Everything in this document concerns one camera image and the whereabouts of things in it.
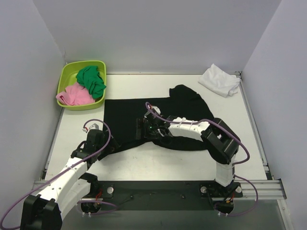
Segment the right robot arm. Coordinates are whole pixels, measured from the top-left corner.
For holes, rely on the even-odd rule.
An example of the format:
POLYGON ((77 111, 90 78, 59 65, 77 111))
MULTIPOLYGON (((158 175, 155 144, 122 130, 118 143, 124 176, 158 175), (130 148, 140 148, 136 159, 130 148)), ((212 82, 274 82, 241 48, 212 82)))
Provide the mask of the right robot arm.
POLYGON ((207 121, 192 121, 177 116, 158 118, 151 113, 136 120, 136 139, 159 140, 165 144, 175 141, 175 138, 189 138, 204 143, 210 156, 216 161, 215 181, 229 187, 234 180, 235 167, 233 165, 239 144, 225 131, 235 135, 230 128, 217 118, 218 126, 207 121))

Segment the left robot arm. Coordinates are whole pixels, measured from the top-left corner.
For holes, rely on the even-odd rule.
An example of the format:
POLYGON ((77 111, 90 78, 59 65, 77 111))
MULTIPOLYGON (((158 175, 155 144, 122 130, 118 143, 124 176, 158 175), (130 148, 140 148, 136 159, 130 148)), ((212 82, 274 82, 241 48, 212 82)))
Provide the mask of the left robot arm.
POLYGON ((65 167, 37 195, 29 195, 23 204, 22 230, 59 230, 70 210, 84 198, 96 203, 102 194, 97 176, 90 167, 104 157, 112 139, 109 131, 91 129, 87 139, 72 152, 65 167))

